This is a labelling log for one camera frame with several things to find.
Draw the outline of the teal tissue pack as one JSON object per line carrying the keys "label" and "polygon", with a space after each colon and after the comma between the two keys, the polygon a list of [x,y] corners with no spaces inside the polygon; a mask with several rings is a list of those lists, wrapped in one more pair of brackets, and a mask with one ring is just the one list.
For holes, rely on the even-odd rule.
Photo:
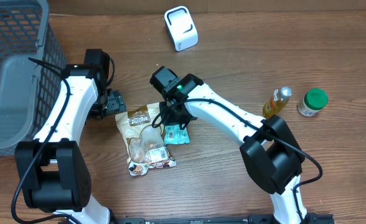
{"label": "teal tissue pack", "polygon": [[168,145],[179,145],[190,143],[189,133],[187,129],[181,129],[180,126],[172,125],[165,127],[164,144]]}

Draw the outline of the brown snack packet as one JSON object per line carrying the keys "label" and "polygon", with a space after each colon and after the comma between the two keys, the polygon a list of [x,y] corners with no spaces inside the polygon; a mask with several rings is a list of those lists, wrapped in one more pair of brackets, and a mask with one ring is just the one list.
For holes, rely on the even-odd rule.
{"label": "brown snack packet", "polygon": [[161,119],[159,103],[116,114],[115,121],[128,153],[128,171],[132,176],[145,175],[149,169],[175,167],[176,161],[164,143],[164,126],[152,127]]}

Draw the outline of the clear yellow liquid bottle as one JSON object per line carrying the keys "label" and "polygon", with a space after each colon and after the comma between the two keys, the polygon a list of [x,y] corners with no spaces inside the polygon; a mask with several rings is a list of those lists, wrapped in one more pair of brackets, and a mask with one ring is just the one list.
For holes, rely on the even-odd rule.
{"label": "clear yellow liquid bottle", "polygon": [[288,86],[275,89],[271,98],[263,106],[263,117],[270,119],[278,114],[289,102],[292,90]]}

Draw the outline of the green lid white jar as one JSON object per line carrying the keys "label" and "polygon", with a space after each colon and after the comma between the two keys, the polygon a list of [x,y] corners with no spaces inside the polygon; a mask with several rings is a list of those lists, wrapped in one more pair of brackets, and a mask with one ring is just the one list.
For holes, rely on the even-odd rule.
{"label": "green lid white jar", "polygon": [[297,104],[297,110],[303,116],[315,116],[328,104],[327,93],[320,88],[309,90]]}

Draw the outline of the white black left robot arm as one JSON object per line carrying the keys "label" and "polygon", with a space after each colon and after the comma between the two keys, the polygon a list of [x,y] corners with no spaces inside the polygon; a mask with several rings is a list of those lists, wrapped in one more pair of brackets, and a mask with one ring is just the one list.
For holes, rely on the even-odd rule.
{"label": "white black left robot arm", "polygon": [[16,204],[20,194],[29,208],[47,215],[40,223],[64,218],[66,223],[115,223],[113,212],[92,195],[90,172],[79,148],[88,119],[101,120],[126,111],[119,91],[109,85],[115,74],[113,59],[102,49],[88,49],[82,64],[63,68],[32,59],[61,79],[61,89],[45,124],[31,141],[17,144],[14,158],[20,182],[11,202],[11,215],[18,223]]}

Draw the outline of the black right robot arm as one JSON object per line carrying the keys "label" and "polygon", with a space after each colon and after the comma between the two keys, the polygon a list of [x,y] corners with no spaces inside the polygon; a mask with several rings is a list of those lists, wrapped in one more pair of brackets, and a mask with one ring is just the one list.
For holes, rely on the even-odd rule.
{"label": "black right robot arm", "polygon": [[179,78],[172,70],[160,67],[150,83],[164,99],[154,127],[164,124],[185,129],[197,118],[210,123],[238,144],[248,175],[271,197],[274,221],[306,222],[307,210],[299,189],[305,157],[283,119],[265,119],[244,111],[190,73]]}

